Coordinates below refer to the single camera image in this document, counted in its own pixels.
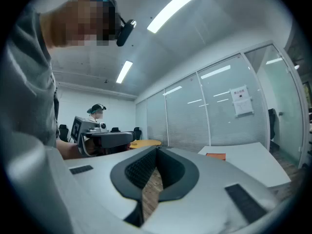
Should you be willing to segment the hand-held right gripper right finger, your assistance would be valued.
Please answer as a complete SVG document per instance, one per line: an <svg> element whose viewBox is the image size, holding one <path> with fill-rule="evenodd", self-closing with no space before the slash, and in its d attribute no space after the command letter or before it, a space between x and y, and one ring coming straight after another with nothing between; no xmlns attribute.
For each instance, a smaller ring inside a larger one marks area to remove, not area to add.
<svg viewBox="0 0 312 234"><path fill-rule="evenodd" d="M170 148L189 159L199 170L199 179L182 199L158 204L143 224L152 234L259 234L275 217L279 200L261 182L232 164L197 153ZM265 210L253 223L237 208L226 188L240 185Z"/></svg>

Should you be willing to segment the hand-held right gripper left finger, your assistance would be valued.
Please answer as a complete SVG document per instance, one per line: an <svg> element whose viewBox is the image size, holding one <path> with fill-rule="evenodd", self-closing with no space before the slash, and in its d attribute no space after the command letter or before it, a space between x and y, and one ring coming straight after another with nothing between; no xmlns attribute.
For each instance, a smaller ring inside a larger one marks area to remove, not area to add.
<svg viewBox="0 0 312 234"><path fill-rule="evenodd" d="M126 198L114 186L120 182L131 189L131 182L112 170L120 162L143 155L150 147L119 154L92 158L63 160L55 148L46 148L49 174L54 186L53 196L58 216L52 217L56 234L156 234L145 226L136 226L139 203Z"/></svg>

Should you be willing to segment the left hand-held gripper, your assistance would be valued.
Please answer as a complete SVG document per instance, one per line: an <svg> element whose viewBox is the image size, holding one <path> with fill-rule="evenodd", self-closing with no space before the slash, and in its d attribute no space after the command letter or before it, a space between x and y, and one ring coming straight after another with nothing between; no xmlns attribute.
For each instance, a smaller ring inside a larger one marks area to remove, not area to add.
<svg viewBox="0 0 312 234"><path fill-rule="evenodd" d="M75 116L71 129L71 138L78 145L79 152L83 156L96 156L99 154L99 147L113 148L126 145L136 139L134 132L109 133L104 122L93 122L86 118ZM86 138L92 139L97 147L91 153L85 145Z"/></svg>

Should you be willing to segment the orange box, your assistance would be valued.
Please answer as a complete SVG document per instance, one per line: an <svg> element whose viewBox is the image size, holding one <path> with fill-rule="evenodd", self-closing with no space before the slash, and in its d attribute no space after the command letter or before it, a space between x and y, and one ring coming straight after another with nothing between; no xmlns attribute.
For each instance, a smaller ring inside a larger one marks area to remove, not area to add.
<svg viewBox="0 0 312 234"><path fill-rule="evenodd" d="M226 154L225 153L207 153L206 156L213 157L220 160L226 160Z"/></svg>

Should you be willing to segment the person's left forearm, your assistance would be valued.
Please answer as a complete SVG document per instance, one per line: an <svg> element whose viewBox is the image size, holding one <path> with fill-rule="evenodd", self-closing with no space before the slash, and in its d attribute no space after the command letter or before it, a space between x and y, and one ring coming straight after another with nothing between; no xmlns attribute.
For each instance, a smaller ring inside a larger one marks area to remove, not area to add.
<svg viewBox="0 0 312 234"><path fill-rule="evenodd" d="M69 142L65 142L60 139L57 139L56 145L57 145L58 151L60 152L64 160L83 158L82 154L79 151L77 144L69 143Z"/></svg>

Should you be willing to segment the round yellow table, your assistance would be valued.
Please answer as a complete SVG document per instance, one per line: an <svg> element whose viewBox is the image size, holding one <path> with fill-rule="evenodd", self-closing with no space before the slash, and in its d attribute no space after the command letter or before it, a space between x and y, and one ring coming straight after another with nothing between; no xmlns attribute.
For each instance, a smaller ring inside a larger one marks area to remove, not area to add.
<svg viewBox="0 0 312 234"><path fill-rule="evenodd" d="M146 146L158 146L158 145L161 145L161 141L159 140L150 140L150 139L135 140L131 143L130 149L138 149Z"/></svg>

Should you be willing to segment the long ceiling light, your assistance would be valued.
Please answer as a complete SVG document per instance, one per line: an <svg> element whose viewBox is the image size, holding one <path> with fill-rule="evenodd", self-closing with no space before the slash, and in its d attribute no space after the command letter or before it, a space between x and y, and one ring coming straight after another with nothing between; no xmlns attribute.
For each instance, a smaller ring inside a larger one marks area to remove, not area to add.
<svg viewBox="0 0 312 234"><path fill-rule="evenodd" d="M117 80L116 80L116 83L119 83L121 84L124 80L124 78L126 77L128 71L130 70L130 68L132 67L133 63L131 61L125 61L118 77L117 77Z"/></svg>
<svg viewBox="0 0 312 234"><path fill-rule="evenodd" d="M147 30L152 33L157 31L183 6L192 0L172 0L170 1L148 25Z"/></svg>

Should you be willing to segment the white printed paper sheet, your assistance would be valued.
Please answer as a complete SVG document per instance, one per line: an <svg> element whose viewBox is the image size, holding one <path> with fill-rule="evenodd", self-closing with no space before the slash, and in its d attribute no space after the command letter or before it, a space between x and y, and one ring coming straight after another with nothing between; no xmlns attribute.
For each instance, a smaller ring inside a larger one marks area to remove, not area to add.
<svg viewBox="0 0 312 234"><path fill-rule="evenodd" d="M236 117L239 115L254 113L254 110L252 107L252 100L250 98L234 101L233 105L234 105Z"/></svg>

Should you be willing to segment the white paper notice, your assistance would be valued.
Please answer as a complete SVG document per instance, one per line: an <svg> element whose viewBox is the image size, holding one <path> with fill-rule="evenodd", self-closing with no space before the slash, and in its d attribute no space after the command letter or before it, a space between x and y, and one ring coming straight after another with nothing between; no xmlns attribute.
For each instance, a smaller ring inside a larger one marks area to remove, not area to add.
<svg viewBox="0 0 312 234"><path fill-rule="evenodd" d="M238 87L238 88L230 89L230 94L232 96L233 102L250 98L246 85Z"/></svg>

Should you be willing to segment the person's grey shirt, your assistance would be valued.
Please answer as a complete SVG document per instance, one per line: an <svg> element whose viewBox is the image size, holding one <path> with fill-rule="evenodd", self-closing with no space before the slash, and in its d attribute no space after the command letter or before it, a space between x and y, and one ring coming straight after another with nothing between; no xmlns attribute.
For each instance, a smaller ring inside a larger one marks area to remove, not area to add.
<svg viewBox="0 0 312 234"><path fill-rule="evenodd" d="M26 6L0 56L0 118L11 131L55 147L59 100L39 13Z"/></svg>

